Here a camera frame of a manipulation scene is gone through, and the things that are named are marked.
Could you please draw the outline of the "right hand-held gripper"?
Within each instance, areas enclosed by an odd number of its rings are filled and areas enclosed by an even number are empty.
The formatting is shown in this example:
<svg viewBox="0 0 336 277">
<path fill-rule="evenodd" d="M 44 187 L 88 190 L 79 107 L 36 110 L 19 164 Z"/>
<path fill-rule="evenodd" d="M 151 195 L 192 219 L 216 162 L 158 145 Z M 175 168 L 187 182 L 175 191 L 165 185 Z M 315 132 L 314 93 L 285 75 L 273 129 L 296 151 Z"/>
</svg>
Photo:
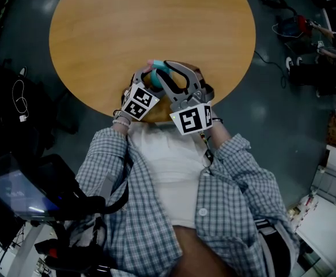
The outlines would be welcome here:
<svg viewBox="0 0 336 277">
<path fill-rule="evenodd" d="M 186 80 L 186 87 L 180 88 L 168 73 L 160 69 L 156 72 L 171 101 L 170 118 L 180 134 L 192 134 L 212 127 L 211 101 L 214 98 L 214 89 L 206 85 L 191 92 L 194 84 L 199 84 L 192 70 L 193 65 L 170 60 L 165 60 L 164 64 Z"/>
</svg>

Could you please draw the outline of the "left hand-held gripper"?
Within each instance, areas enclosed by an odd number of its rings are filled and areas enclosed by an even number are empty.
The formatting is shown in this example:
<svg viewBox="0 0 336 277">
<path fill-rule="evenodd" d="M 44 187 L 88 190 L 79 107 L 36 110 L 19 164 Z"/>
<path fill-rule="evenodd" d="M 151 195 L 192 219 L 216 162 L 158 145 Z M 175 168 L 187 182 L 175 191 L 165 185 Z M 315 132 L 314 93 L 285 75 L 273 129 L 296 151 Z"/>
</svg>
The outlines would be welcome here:
<svg viewBox="0 0 336 277">
<path fill-rule="evenodd" d="M 165 93 L 163 88 L 147 88 L 144 78 L 151 72 L 151 66 L 138 69 L 131 81 L 131 91 L 124 97 L 122 111 L 141 121 L 143 117 L 160 101 L 160 94 Z"/>
</svg>

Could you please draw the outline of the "person's right hand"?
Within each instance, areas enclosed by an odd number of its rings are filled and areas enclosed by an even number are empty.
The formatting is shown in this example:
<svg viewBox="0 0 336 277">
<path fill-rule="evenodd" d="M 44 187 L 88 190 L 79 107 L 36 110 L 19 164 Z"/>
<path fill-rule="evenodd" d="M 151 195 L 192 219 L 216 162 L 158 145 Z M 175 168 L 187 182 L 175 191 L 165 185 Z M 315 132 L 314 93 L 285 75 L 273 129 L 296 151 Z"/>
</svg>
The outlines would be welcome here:
<svg viewBox="0 0 336 277">
<path fill-rule="evenodd" d="M 197 67 L 197 66 L 193 66 L 192 70 L 194 71 L 194 73 L 195 73 L 195 75 L 196 75 L 196 77 L 198 79 L 198 82 L 200 83 L 200 87 L 204 88 L 205 85 L 206 85 L 206 81 L 205 81 L 205 79 L 203 77 L 203 74 L 201 73 L 200 68 Z"/>
</svg>

